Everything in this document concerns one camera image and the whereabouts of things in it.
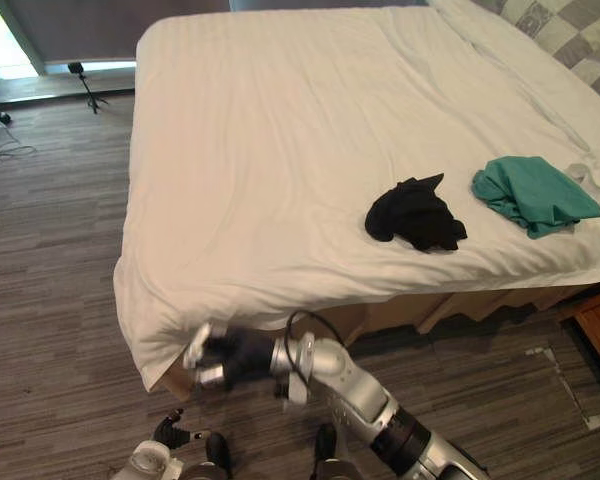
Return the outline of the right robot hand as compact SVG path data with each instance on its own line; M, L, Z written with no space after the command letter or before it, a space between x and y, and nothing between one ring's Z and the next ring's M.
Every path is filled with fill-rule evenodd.
M275 340L256 330L205 323L184 351L182 366L196 385L232 389L244 378L268 376Z

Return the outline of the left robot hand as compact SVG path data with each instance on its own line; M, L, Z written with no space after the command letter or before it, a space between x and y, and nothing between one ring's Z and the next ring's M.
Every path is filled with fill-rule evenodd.
M207 432L204 430L191 432L177 426L183 413L184 410L182 408L176 408L167 414L154 429L151 439L165 445L171 450L178 449L195 440L205 439Z

